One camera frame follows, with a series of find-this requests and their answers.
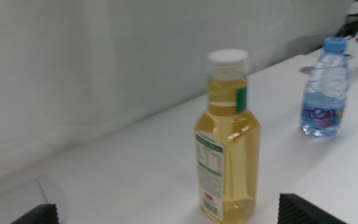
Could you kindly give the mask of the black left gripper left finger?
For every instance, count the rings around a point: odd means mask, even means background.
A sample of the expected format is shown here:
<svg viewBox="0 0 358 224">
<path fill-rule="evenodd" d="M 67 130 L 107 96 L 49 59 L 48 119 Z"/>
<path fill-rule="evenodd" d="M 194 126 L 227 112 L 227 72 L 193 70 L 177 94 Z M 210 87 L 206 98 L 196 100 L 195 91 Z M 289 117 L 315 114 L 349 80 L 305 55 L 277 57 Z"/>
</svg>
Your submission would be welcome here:
<svg viewBox="0 0 358 224">
<path fill-rule="evenodd" d="M 55 204 L 41 204 L 25 213 L 11 224 L 58 224 Z"/>
</svg>

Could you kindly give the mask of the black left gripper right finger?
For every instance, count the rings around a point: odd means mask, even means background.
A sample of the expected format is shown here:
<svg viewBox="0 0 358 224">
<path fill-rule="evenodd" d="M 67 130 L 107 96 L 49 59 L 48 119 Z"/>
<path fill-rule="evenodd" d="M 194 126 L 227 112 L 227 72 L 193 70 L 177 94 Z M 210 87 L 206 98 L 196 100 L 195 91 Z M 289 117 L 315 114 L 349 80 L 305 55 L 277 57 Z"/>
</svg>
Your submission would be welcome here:
<svg viewBox="0 0 358 224">
<path fill-rule="evenodd" d="M 296 194 L 280 194 L 278 224 L 346 224 Z"/>
</svg>

